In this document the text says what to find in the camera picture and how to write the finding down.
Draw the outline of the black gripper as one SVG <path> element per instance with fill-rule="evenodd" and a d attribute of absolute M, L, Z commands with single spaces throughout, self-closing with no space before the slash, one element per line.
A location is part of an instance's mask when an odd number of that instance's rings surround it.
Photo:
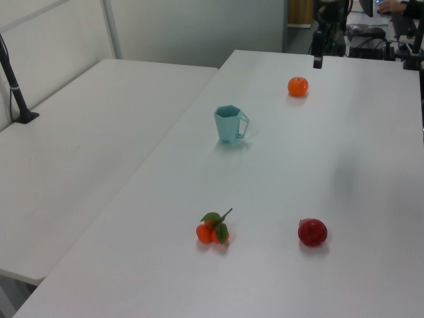
<path fill-rule="evenodd" d="M 331 34 L 325 35 L 323 44 L 323 31 L 332 26 L 332 6 L 332 1 L 313 1 L 313 19 L 317 22 L 317 31 L 313 33 L 313 67 L 315 69 L 322 68 L 323 54 L 331 53 Z"/>

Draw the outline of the bystander bare hand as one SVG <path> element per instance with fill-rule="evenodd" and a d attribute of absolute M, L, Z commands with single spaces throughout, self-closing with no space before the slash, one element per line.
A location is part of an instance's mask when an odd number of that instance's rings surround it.
<path fill-rule="evenodd" d="M 405 4 L 397 1 L 383 1 L 379 6 L 379 13 L 392 14 L 392 13 L 402 13 L 405 10 Z"/>

